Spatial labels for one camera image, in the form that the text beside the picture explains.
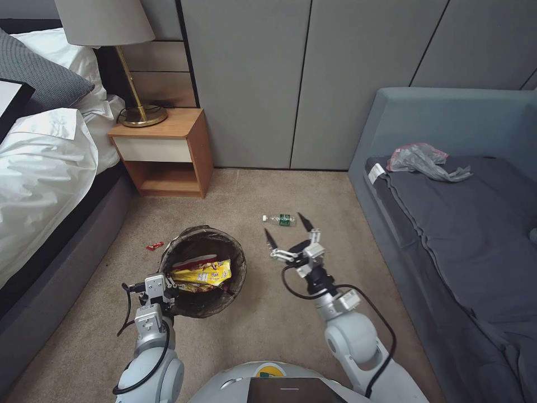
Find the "carpet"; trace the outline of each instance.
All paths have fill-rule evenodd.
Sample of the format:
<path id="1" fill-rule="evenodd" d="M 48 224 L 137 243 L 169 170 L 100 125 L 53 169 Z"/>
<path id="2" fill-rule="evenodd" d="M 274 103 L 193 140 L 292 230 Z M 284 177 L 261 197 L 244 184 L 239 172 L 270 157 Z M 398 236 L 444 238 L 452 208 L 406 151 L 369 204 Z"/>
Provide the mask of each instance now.
<path id="1" fill-rule="evenodd" d="M 263 214 L 301 212 L 322 230 L 325 265 L 339 283 L 363 289 L 398 338 L 396 361 L 431 402 L 444 398 L 404 309 L 389 270 L 345 172 L 215 170 L 205 199 L 135 198 L 126 221 L 93 277 L 56 332 L 15 382 L 6 403 L 95 403 L 114 401 L 111 391 L 132 359 L 135 329 L 119 338 L 132 284 L 159 267 L 163 249 L 183 229 L 208 224 L 235 237 L 246 254 L 248 273 L 237 299 L 206 318 L 175 318 L 176 351 L 185 364 L 179 402 L 186 402 L 212 375 L 253 360 L 301 365 L 349 381 L 324 341 L 325 324 L 314 304 L 292 296 L 280 280 L 282 263 L 269 258 Z M 306 239 L 304 228 L 269 227 L 279 246 Z M 289 283 L 305 293 L 292 272 Z M 133 300 L 132 314 L 138 307 Z M 358 310 L 375 324 L 387 348 L 390 336 L 365 302 Z"/>

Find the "wooden nightstand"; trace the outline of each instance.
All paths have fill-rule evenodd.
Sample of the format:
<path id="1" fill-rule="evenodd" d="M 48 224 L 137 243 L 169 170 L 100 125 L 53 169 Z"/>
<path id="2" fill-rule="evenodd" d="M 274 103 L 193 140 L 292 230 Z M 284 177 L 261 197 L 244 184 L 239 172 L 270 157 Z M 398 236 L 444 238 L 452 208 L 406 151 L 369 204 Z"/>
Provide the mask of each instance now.
<path id="1" fill-rule="evenodd" d="M 108 135 L 141 196 L 205 197 L 213 159 L 203 109 L 168 109 L 159 124 Z"/>

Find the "green bottle label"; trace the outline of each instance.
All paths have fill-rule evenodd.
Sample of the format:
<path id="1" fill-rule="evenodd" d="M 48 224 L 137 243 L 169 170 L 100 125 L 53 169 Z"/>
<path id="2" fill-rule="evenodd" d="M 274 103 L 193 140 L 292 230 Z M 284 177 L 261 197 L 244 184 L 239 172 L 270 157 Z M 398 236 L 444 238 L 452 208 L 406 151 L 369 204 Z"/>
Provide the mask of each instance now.
<path id="1" fill-rule="evenodd" d="M 278 221 L 282 227 L 288 227 L 291 225 L 291 216 L 289 214 L 280 214 Z"/>

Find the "chip bag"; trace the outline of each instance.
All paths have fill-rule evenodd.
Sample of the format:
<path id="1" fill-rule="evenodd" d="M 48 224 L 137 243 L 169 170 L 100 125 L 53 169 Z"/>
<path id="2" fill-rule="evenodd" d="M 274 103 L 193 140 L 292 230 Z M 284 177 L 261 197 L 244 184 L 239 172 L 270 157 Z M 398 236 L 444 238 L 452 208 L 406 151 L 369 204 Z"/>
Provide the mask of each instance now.
<path id="1" fill-rule="evenodd" d="M 172 279 L 179 289 L 190 292 L 205 292 L 215 289 L 231 278 L 231 261 L 200 261 L 190 264 L 188 269 L 179 267 L 171 271 Z"/>

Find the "black trash bag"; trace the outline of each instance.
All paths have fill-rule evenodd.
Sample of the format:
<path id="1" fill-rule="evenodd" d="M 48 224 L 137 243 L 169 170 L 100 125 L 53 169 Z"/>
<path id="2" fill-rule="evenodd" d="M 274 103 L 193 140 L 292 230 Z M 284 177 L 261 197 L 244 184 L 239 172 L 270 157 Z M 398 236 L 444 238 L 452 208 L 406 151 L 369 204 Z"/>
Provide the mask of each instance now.
<path id="1" fill-rule="evenodd" d="M 211 254 L 215 254 L 218 261 L 231 260 L 231 278 L 225 281 L 228 290 L 180 291 L 172 314 L 206 318 L 226 308 L 241 291 L 246 278 L 246 259 L 241 244 L 225 232 L 209 226 L 187 228 L 171 241 L 162 254 L 159 272 L 168 274 L 177 262 Z"/>

